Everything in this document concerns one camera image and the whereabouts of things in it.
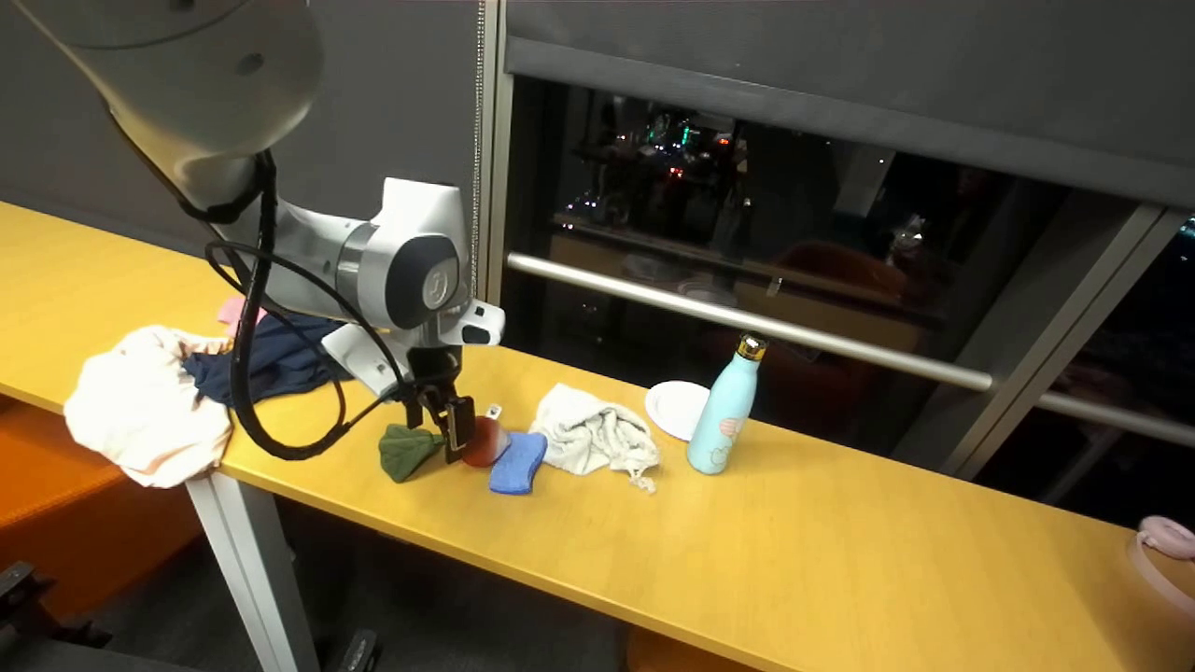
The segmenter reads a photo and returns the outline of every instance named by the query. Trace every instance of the floor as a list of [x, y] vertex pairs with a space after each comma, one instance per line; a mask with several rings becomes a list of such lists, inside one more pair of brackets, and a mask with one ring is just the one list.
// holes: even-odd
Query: floor
[[[280, 506], [321, 662], [350, 632], [380, 638], [379, 667], [405, 672], [618, 672], [625, 626], [557, 598], [386, 541], [346, 524]], [[96, 614], [110, 648], [210, 667], [259, 667], [205, 545]]]

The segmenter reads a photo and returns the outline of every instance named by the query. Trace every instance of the grey wall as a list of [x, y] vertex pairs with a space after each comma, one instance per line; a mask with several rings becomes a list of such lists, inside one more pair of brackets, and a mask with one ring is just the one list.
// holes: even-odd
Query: grey wall
[[[474, 188], [479, 3], [315, 0], [325, 77], [275, 150], [289, 201], [374, 215], [386, 174]], [[201, 249], [102, 98], [0, 0], [0, 198]]]

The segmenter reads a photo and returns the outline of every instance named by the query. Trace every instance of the blue sponge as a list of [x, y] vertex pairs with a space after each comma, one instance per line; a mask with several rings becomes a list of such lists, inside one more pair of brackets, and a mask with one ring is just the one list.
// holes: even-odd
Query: blue sponge
[[543, 434], [507, 434], [507, 448], [491, 466], [491, 493], [525, 496], [550, 439]]

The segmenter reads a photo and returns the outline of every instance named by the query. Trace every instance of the green object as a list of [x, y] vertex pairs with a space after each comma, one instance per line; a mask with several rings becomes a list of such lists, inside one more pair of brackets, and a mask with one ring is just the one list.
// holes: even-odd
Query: green object
[[379, 448], [380, 470], [397, 480], [412, 480], [416, 470], [436, 455], [442, 439], [427, 429], [387, 425]]

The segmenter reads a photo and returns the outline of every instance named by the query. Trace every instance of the wooden table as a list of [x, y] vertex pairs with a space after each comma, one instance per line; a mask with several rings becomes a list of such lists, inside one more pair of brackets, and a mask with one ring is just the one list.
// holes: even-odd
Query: wooden table
[[[0, 390], [39, 407], [62, 402], [90, 349], [147, 322], [205, 328], [223, 298], [196, 256], [11, 204], [0, 235], [20, 318], [0, 336]], [[644, 407], [644, 389], [499, 346], [467, 349], [459, 389], [525, 425], [554, 381]], [[273, 400], [262, 415], [308, 437], [327, 400]], [[550, 466], [534, 496], [494, 496], [462, 461], [391, 486], [379, 466], [387, 422], [397, 407], [308, 461], [237, 434], [222, 470], [189, 480], [265, 667], [315, 666], [265, 493], [757, 667], [1195, 666], [1195, 621], [1137, 577], [1123, 527], [757, 422], [725, 476], [697, 476], [657, 434], [655, 496], [619, 474]]]

